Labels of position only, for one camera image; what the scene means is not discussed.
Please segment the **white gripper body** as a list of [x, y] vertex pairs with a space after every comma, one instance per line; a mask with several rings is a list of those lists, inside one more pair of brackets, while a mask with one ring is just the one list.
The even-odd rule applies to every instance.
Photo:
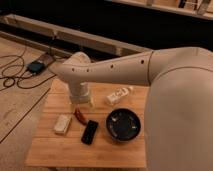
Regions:
[[75, 110], [80, 105], [92, 107], [93, 99], [89, 85], [86, 82], [83, 83], [68, 83], [70, 92], [71, 109]]

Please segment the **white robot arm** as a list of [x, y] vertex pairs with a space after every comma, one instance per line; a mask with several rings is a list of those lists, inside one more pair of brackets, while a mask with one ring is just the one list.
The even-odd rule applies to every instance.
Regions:
[[213, 51], [169, 48], [95, 63], [77, 52], [56, 73], [77, 104], [90, 100], [90, 82], [147, 86], [147, 170], [213, 171]]

